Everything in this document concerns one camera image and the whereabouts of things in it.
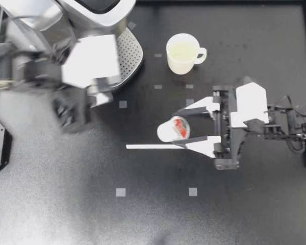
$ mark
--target white mug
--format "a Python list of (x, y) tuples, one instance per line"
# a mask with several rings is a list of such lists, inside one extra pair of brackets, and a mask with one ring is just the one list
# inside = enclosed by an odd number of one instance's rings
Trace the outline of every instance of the white mug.
[(200, 47), (197, 39), (187, 33), (176, 34), (167, 43), (168, 65), (178, 75), (188, 73), (195, 64), (202, 64), (206, 57), (206, 48)]

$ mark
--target red label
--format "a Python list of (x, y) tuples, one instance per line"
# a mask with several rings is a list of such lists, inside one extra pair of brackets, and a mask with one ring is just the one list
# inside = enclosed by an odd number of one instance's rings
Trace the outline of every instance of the red label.
[(177, 127), (177, 129), (179, 130), (180, 134), (182, 135), (183, 138), (186, 137), (187, 135), (187, 130), (183, 124), (183, 122), (180, 119), (176, 119), (175, 120), (175, 126)]

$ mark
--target black table surface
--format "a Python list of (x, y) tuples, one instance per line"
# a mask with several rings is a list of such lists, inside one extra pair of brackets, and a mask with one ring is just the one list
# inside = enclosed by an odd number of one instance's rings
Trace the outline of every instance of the black table surface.
[[(0, 121), (13, 135), (0, 171), (0, 244), (306, 244), (306, 159), (285, 143), (249, 137), (236, 171), (217, 171), (195, 152), (125, 148), (160, 143), (157, 126), (187, 99), (245, 75), (266, 88), (268, 102), (289, 94), (304, 106), (302, 7), (145, 4), (129, 20), (145, 63), (113, 103), (92, 110), (88, 131), (63, 134), (48, 94), (0, 92)], [(184, 76), (166, 65), (176, 33), (209, 50)], [(192, 129), (213, 132), (202, 120)]]

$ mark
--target mug handle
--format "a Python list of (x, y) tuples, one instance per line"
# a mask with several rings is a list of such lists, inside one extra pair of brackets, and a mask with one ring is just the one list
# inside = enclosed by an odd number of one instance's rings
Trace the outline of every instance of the mug handle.
[(197, 58), (195, 60), (194, 62), (195, 65), (202, 64), (205, 61), (206, 57), (208, 56), (208, 51), (206, 50), (206, 48), (200, 47), (198, 50), (198, 55), (202, 55), (202, 57)]

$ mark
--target white paper cup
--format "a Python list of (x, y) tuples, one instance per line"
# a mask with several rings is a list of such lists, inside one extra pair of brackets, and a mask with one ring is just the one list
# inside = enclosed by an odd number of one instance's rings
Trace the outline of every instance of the white paper cup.
[(195, 37), (180, 33), (171, 37), (167, 43), (169, 68), (178, 75), (188, 73), (195, 64), (202, 64), (207, 57), (207, 50), (199, 46)]
[(166, 121), (158, 127), (158, 137), (163, 142), (188, 139), (189, 136), (189, 124), (183, 117), (180, 116), (174, 116), (172, 119)]

